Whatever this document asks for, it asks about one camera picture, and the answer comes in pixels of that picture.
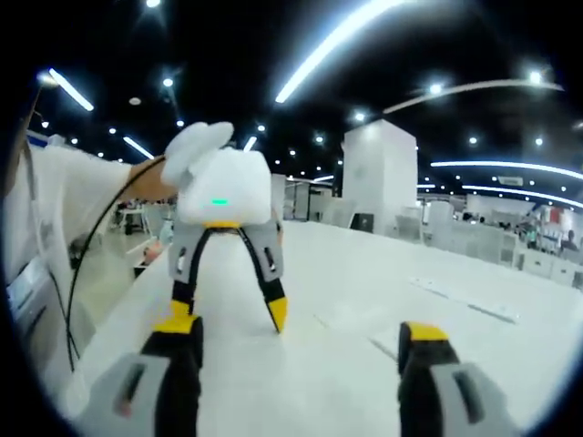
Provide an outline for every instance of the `cable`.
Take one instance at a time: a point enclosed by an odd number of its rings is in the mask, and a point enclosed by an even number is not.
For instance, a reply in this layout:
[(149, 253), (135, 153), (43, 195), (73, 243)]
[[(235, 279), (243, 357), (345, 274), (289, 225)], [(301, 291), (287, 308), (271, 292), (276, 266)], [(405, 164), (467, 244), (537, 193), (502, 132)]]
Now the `cable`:
[[(89, 243), (91, 242), (91, 239), (95, 235), (95, 233), (97, 231), (97, 228), (99, 227), (99, 224), (101, 223), (101, 221), (103, 220), (103, 218), (106, 216), (107, 212), (113, 207), (113, 205), (119, 199), (119, 197), (122, 194), (124, 194), (124, 192), (134, 182), (136, 182), (139, 178), (141, 178), (147, 171), (151, 170), (152, 168), (154, 168), (155, 166), (157, 166), (160, 162), (163, 162), (165, 160), (166, 159), (164, 157), (162, 157), (160, 159), (155, 159), (152, 164), (150, 164), (146, 168), (140, 170), (137, 173), (136, 176), (134, 176), (128, 182), (126, 182), (126, 184), (111, 199), (111, 201), (109, 202), (109, 204), (106, 206), (106, 208), (103, 210), (103, 212), (101, 213), (101, 215), (97, 219), (97, 222), (94, 225), (94, 227), (91, 229), (91, 232), (89, 232), (89, 236), (87, 237), (87, 239), (85, 241), (85, 244), (83, 245), (83, 248), (81, 250), (81, 256), (79, 258), (79, 263), (78, 263), (77, 267), (75, 268), (75, 274), (73, 275), (73, 280), (71, 281), (71, 288), (69, 290), (69, 301), (68, 301), (68, 303), (66, 305), (66, 335), (67, 335), (67, 339), (68, 339), (68, 336), (71, 335), (71, 331), (70, 331), (70, 326), (71, 326), (71, 309), (73, 307), (73, 293), (75, 293), (75, 286), (77, 284), (77, 277), (79, 275), (79, 271), (81, 270), (81, 266), (83, 265), (83, 258), (85, 257), (85, 254), (87, 253), (87, 250), (89, 249)], [(73, 354), (71, 352), (71, 343), (69, 341), (66, 342), (66, 353), (68, 354), (69, 364), (71, 366), (71, 370), (73, 371), (75, 369), (75, 366), (73, 364)]]

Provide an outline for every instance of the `black ceiling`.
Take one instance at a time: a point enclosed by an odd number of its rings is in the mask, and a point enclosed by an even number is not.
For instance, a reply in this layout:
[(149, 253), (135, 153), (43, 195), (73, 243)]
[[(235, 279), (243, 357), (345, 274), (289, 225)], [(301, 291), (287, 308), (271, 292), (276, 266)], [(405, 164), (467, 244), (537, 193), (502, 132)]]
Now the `black ceiling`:
[[(274, 172), (298, 177), (305, 171), (315, 178), (339, 174), (343, 133), (359, 126), (353, 120), (357, 110), (369, 121), (378, 119), (384, 108), (426, 94), (434, 82), (527, 79), (532, 69), (544, 72), (545, 81), (560, 82), (552, 59), (521, 28), (524, 2), (496, 7), (488, 2), (486, 8), (477, 1), (418, 1), (377, 17), (325, 58), (287, 102), (276, 104), (299, 64), (367, 1), (70, 5), (71, 19), (51, 29), (40, 61), (63, 74), (95, 110), (87, 112), (60, 88), (46, 89), (37, 110), (49, 128), (40, 126), (40, 117), (32, 128), (76, 137), (86, 151), (135, 163), (143, 157), (123, 142), (124, 135), (156, 155), (179, 132), (178, 119), (228, 120), (236, 127), (238, 147), (258, 137), (255, 149)], [(162, 85), (165, 77), (173, 78), (173, 87)], [(131, 106), (132, 97), (141, 105)], [(583, 133), (574, 126), (583, 114), (569, 107), (567, 93), (493, 88), (440, 97), (384, 118), (416, 136), (421, 183), (427, 176), (460, 191), (455, 175), (464, 183), (491, 185), (496, 174), (536, 178), (538, 191), (557, 196), (579, 192), (580, 181), (560, 175), (429, 166), (438, 160), (496, 159), (581, 170)], [(264, 133), (257, 131), (259, 124)], [(110, 127), (116, 135), (109, 135)], [(316, 144), (316, 135), (324, 137), (323, 144)], [(475, 145), (470, 137), (478, 139)], [(536, 146), (536, 137), (544, 138), (542, 146)]]

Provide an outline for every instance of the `white tabletop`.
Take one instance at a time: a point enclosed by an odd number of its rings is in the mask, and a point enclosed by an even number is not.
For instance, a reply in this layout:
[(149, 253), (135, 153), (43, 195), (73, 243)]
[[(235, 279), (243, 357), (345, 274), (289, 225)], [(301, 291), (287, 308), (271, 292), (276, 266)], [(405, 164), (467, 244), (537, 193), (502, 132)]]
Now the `white tabletop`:
[[(205, 325), (200, 436), (398, 435), (395, 363), (373, 343), (395, 351), (403, 320), (445, 329), (460, 358), (498, 383), (520, 426), (565, 380), (583, 327), (576, 290), (359, 231), (297, 222), (284, 222), (284, 231), (290, 307), (281, 336), (238, 237), (214, 237), (205, 249), (197, 291)], [(163, 254), (139, 276), (87, 347), (66, 394), (69, 413), (83, 408), (87, 387), (108, 366), (139, 351), (168, 307), (166, 263)]]

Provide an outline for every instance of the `person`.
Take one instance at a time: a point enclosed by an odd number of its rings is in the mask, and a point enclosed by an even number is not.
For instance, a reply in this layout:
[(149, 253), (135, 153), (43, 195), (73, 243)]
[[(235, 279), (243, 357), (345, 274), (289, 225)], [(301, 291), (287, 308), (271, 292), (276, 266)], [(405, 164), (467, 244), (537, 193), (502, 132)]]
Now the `person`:
[(575, 238), (575, 232), (573, 232), (573, 229), (570, 229), (568, 232), (568, 239), (564, 239), (561, 241), (561, 251), (563, 249), (578, 251), (577, 245), (573, 242), (574, 238)]

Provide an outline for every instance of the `white column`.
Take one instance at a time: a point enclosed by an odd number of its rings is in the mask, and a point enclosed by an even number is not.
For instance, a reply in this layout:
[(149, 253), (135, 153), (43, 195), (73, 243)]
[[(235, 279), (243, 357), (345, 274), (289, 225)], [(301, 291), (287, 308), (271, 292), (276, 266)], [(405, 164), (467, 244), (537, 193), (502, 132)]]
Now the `white column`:
[(344, 135), (343, 198), (374, 214), (374, 233), (390, 234), (395, 216), (417, 198), (416, 140), (378, 120)]

